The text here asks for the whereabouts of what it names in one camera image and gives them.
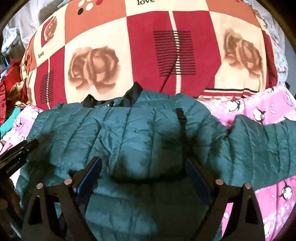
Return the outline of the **teal green garment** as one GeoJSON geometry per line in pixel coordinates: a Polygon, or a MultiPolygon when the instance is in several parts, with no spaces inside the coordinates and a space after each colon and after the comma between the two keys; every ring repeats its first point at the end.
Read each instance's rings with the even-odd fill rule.
{"type": "Polygon", "coordinates": [[[14,108],[11,114],[9,115],[8,119],[1,125],[0,132],[1,132],[1,138],[12,129],[13,124],[17,118],[17,116],[20,114],[21,109],[20,108],[14,108]]]}

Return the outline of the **rose patterned checkered quilt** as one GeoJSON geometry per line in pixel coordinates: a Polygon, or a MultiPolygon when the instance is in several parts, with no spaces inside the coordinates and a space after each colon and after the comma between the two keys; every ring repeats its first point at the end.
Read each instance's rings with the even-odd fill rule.
{"type": "Polygon", "coordinates": [[[243,1],[71,1],[22,60],[28,102],[123,96],[134,83],[169,95],[232,100],[278,82],[264,21],[243,1]]]}

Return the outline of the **red clothing pile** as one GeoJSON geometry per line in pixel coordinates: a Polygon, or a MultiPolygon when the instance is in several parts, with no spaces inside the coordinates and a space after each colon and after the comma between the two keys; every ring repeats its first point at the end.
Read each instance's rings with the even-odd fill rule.
{"type": "Polygon", "coordinates": [[[12,60],[6,76],[1,78],[1,125],[18,101],[28,100],[25,81],[21,78],[21,61],[12,60]]]}

